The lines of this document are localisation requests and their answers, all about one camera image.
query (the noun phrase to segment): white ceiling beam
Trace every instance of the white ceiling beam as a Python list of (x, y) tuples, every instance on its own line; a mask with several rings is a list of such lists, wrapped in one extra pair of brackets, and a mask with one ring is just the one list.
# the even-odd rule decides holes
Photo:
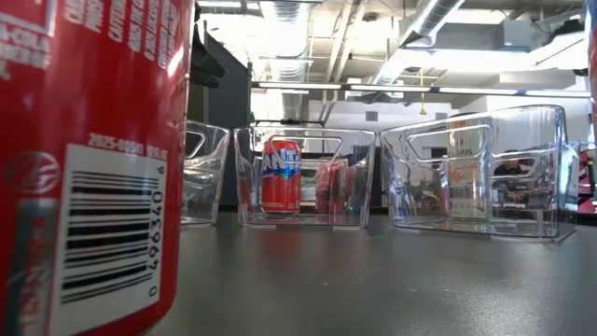
[(363, 16), (365, 15), (365, 7), (367, 6), (368, 1), (361, 1), (358, 4), (358, 8), (356, 10), (356, 14), (354, 15), (354, 23), (351, 27), (350, 31), (348, 32), (348, 36), (346, 36), (346, 42), (344, 42), (344, 50), (342, 51), (342, 56), (340, 58), (340, 63), (338, 64), (338, 69), (336, 69), (336, 74), (334, 75), (334, 81), (337, 82), (340, 80), (342, 76), (342, 72), (344, 71), (344, 66), (346, 66), (346, 61), (348, 61), (348, 55), (353, 50), (354, 44), (354, 36), (356, 35), (356, 30), (358, 29), (359, 24), (363, 20)]
[(326, 80), (329, 81), (332, 77), (332, 71), (334, 71), (334, 65), (336, 65), (336, 59), (338, 58), (338, 54), (340, 53), (340, 48), (342, 47), (342, 42), (344, 41), (344, 37), (346, 36), (346, 29), (348, 28), (348, 21), (351, 18), (351, 11), (353, 10), (352, 2), (347, 2), (344, 4), (344, 8), (342, 9), (341, 19), (340, 19), (340, 27), (338, 27), (338, 31), (336, 32), (336, 36), (334, 39), (334, 45), (332, 46), (331, 56), (329, 57), (329, 62), (327, 63), (327, 70), (326, 70)]

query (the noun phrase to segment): fluorescent light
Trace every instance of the fluorescent light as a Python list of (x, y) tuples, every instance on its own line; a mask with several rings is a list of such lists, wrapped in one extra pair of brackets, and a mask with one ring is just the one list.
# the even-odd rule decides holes
[(590, 98), (590, 92), (588, 91), (532, 90), (527, 91), (526, 95), (541, 97)]
[(440, 88), (442, 93), (471, 93), (471, 94), (516, 94), (518, 90), (508, 89), (476, 89), (476, 88)]
[[(225, 7), (225, 8), (241, 8), (241, 2), (236, 1), (198, 1), (201, 7)], [(259, 9), (259, 4), (246, 4), (247, 9)]]
[(307, 90), (280, 90), (280, 93), (309, 94)]
[(429, 92), (431, 88), (397, 85), (351, 85), (352, 91)]
[(280, 62), (280, 63), (307, 63), (312, 64), (311, 59), (293, 59), (293, 58), (275, 58), (275, 57), (259, 57), (260, 61)]
[(259, 82), (259, 87), (260, 88), (269, 88), (269, 89), (339, 90), (342, 86), (340, 84), (327, 84), (327, 83)]

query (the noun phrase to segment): exposed duct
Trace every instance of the exposed duct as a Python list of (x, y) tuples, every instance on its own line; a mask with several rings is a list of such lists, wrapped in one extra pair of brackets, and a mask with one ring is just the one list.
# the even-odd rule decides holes
[(448, 14), (458, 7), (465, 0), (421, 0), (415, 14), (409, 18), (411, 24), (401, 34), (398, 49), (380, 67), (371, 80), (371, 84), (390, 85), (393, 84), (400, 73), (404, 70), (405, 64), (400, 60), (400, 48), (412, 43), (422, 37), (435, 34), (446, 22)]
[[(270, 63), (274, 81), (305, 81), (307, 63), (297, 61), (305, 58), (308, 49), (309, 16), (312, 4), (299, 2), (260, 2), (263, 18), (271, 34), (273, 52), (280, 59)], [(302, 116), (302, 94), (282, 93), (284, 119), (307, 119)]]

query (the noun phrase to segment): beverage can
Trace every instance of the beverage can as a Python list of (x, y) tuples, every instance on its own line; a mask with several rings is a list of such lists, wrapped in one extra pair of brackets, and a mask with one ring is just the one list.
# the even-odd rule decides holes
[(339, 215), (346, 211), (348, 161), (339, 159), (322, 163), (315, 174), (315, 210)]
[(300, 149), (297, 143), (270, 140), (263, 149), (261, 206), (270, 214), (300, 211)]
[(192, 10), (0, 0), (0, 333), (133, 335), (170, 308)]

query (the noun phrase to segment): ceiling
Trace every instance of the ceiling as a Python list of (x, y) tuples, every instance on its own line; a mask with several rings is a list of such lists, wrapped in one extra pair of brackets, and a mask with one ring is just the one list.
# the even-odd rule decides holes
[[(325, 0), (314, 5), (310, 17), (309, 50), (307, 80), (312, 82), (326, 79), (330, 64), (330, 55), (340, 30), (341, 13), (346, 1)], [(200, 2), (203, 6), (201, 18), (207, 21), (208, 31), (222, 42), (241, 62), (253, 64), (254, 80), (270, 80), (270, 65), (275, 58), (272, 44), (284, 38), (284, 32), (268, 30), (263, 18), (258, 16), (258, 3), (248, 3), (249, 8), (256, 8), (250, 14), (242, 14), (240, 9), (230, 10), (216, 1)], [(333, 73), (340, 71), (340, 56), (347, 41), (352, 39), (350, 57), (341, 69), (340, 81), (348, 78), (367, 78), (373, 76), (383, 64), (388, 54), (398, 45), (398, 23), (414, 14), (418, 0), (370, 0), (365, 6), (365, 16), (361, 21), (354, 20), (357, 5), (352, 8), (352, 17), (348, 21), (342, 49), (336, 60)], [(562, 13), (582, 8), (582, 0), (466, 0), (457, 12), (452, 13), (448, 22), (460, 23), (499, 23), (507, 16), (515, 20), (537, 21), (556, 17)], [(518, 73), (523, 80), (504, 81), (509, 78), (504, 72), (492, 72), (488, 66), (482, 71), (458, 71), (441, 67), (423, 67), (406, 69), (399, 80), (405, 84), (441, 85), (441, 86), (480, 86), (505, 87), (515, 85), (518, 88), (564, 89), (574, 84), (574, 75), (570, 70), (546, 69), (529, 73)], [(406, 99), (416, 101), (420, 94), (407, 94)], [(431, 101), (450, 102), (456, 99), (451, 95), (435, 95), (427, 98)]]

